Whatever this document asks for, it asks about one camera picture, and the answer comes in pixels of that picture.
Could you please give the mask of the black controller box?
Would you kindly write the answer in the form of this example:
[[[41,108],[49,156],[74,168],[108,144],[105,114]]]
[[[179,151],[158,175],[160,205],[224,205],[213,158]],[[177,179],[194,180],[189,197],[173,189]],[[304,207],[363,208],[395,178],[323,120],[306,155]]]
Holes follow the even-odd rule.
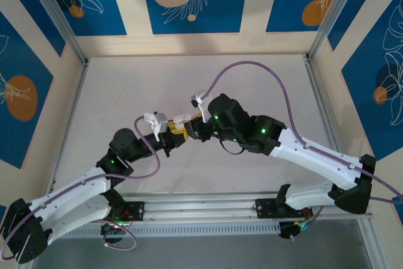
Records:
[[[294,241],[296,237],[305,232],[313,223],[314,219],[305,221],[296,220],[289,222],[280,222],[279,237]]]
[[[116,244],[123,239],[126,232],[116,226],[106,223],[101,226],[101,235],[105,243]]]

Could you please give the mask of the aluminium side rail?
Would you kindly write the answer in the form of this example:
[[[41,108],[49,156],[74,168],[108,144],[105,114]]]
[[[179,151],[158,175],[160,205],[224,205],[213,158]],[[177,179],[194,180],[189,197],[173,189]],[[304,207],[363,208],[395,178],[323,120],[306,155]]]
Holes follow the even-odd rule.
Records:
[[[338,138],[338,132],[334,125],[334,115],[332,112],[330,99],[322,81],[317,65],[309,57],[308,54],[303,54],[305,68],[309,77],[310,85],[319,109],[322,124],[327,136],[327,141],[332,149],[337,152],[343,151]]]
[[[51,193],[53,188],[54,188],[54,183],[56,181],[57,170],[58,170],[58,168],[60,166],[61,157],[63,155],[65,146],[67,144],[69,132],[70,132],[71,127],[72,127],[72,121],[74,119],[76,108],[78,106],[79,99],[80,99],[80,96],[81,96],[82,87],[84,86],[86,75],[88,73],[88,66],[89,66],[90,60],[91,59],[86,59],[84,61],[83,66],[82,66],[82,71],[81,71],[81,74],[80,74],[79,82],[78,82],[76,90],[75,90],[74,99],[73,99],[71,107],[69,108],[69,111],[68,111],[69,115],[68,115],[68,119],[67,119],[67,125],[66,125],[66,128],[65,128],[63,136],[62,136],[62,141],[59,144],[59,147],[57,149],[54,165],[53,165],[53,168],[52,168],[52,171],[51,171],[51,174],[50,174],[50,179],[48,181],[48,184],[47,184],[47,187],[46,187],[46,190],[45,190],[45,194]]]

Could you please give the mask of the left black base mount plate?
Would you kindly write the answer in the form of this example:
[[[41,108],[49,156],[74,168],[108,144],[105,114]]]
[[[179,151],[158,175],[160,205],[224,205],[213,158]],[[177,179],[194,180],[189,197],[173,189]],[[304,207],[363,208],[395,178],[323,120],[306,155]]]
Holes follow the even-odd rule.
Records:
[[[144,207],[145,202],[143,201],[123,202],[112,206],[109,214],[106,216],[106,219],[119,223],[143,221],[145,212]]]

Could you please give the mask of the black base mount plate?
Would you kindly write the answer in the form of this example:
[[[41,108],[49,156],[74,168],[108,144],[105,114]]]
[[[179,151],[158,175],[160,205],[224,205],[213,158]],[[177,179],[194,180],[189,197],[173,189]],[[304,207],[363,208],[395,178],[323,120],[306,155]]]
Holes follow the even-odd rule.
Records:
[[[295,210],[286,203],[277,202],[275,198],[258,198],[253,209],[259,219],[310,219],[314,216],[310,208]]]
[[[109,214],[106,216],[106,219],[119,223],[143,221],[145,212],[144,207],[145,202],[143,201],[123,202],[112,206]]]

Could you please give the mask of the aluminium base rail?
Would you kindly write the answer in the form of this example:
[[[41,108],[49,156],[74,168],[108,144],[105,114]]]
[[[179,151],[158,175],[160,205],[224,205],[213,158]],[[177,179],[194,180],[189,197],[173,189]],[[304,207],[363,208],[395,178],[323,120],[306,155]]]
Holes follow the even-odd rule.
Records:
[[[144,222],[191,224],[257,222],[255,200],[275,198],[277,193],[124,193],[122,196],[126,201],[145,203]]]

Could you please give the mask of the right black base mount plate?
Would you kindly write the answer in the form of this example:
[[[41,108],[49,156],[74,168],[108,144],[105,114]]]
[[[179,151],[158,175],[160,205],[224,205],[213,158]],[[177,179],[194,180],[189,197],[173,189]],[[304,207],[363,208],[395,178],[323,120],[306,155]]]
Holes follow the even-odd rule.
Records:
[[[258,198],[253,209],[259,219],[310,219],[314,216],[310,208],[295,210],[286,203],[277,202],[275,198]]]

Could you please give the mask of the aluminium frame post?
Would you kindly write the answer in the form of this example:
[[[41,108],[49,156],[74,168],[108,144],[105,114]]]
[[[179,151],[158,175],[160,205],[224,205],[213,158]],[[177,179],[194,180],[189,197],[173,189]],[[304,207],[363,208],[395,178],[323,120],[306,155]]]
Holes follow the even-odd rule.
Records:
[[[77,57],[79,62],[86,67],[88,59],[84,55],[84,52],[82,51],[76,36],[57,1],[40,0],[40,2],[46,10],[49,18],[52,20],[52,23],[55,25],[56,29],[64,39],[65,43],[70,46],[73,54]]]
[[[317,35],[315,36],[308,52],[306,53],[307,62],[309,64],[311,64],[315,59],[315,56],[321,48],[321,45],[324,43],[335,22],[339,18],[346,2],[347,0],[332,1],[330,8],[327,10],[326,15],[318,28]]]

